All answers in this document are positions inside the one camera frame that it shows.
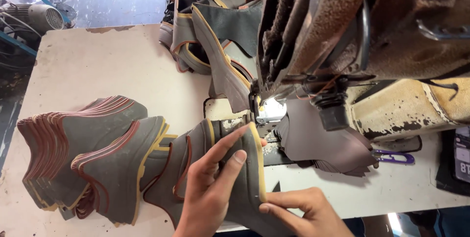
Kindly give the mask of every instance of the work table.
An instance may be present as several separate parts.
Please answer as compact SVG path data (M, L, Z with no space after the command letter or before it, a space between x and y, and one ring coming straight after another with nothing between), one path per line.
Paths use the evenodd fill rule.
M98 97L123 95L164 116L168 134L181 135L203 119L209 76L179 73L170 53L158 42L159 24L127 29L99 28L49 31L42 39L19 119L48 111L76 111ZM208 118L230 115L215 102ZM440 138L423 135L423 148L412 153L414 165L380 163L366 177L332 174L297 165L265 167L266 188L320 187L341 218L373 216L463 206L470 198L435 188ZM9 237L139 236L169 237L173 225L160 208L141 201L135 226L115 228L93 213L64 221L58 211L37 208L22 184L30 152L15 130L0 179L1 230Z

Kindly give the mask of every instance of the white table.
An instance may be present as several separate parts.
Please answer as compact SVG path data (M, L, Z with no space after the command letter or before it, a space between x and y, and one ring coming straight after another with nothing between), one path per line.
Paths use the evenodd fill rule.
M75 111L97 97L123 95L145 105L149 116L164 116L171 125L168 133L190 130L203 119L210 77L177 72L169 52L158 43L158 27L49 31L42 39L19 118ZM212 119L220 115L231 115L222 101L208 112ZM423 149L413 153L415 165L381 163L365 178L296 165L266 167L266 187L278 180L282 191L320 187L341 218L470 204L470 198L432 185L438 148L437 135L423 137ZM145 202L136 225L119 228L96 213L64 221L58 211L38 209L21 182L29 158L29 149L15 130L0 179L0 231L8 237L169 237L173 233L168 215Z

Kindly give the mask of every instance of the industrial sewing machine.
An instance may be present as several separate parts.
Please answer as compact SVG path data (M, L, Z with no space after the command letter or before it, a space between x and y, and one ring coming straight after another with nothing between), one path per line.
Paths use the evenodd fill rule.
M470 0L264 0L258 129L285 114L271 98L310 100L327 131L372 141L470 124L469 22Z

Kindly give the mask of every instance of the hand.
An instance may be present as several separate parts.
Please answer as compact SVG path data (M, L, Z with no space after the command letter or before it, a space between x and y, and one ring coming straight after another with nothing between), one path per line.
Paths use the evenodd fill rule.
M247 128L243 126L221 138L189 167L183 212L173 237L211 237L222 225L232 187L246 160L246 152L235 152L220 173L219 162ZM261 141L263 146L267 144L265 140Z
M298 237L354 237L319 188L267 193L267 202L259 211L278 217ZM300 218L287 208L305 214Z

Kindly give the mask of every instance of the fingernail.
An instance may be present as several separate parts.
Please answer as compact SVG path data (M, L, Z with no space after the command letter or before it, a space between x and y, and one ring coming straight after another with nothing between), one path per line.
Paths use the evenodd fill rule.
M268 213L269 212L269 206L266 204L261 204L259 206L259 212L261 213Z
M238 150L234 153L234 158L237 162L243 164L246 160L246 152L244 150Z

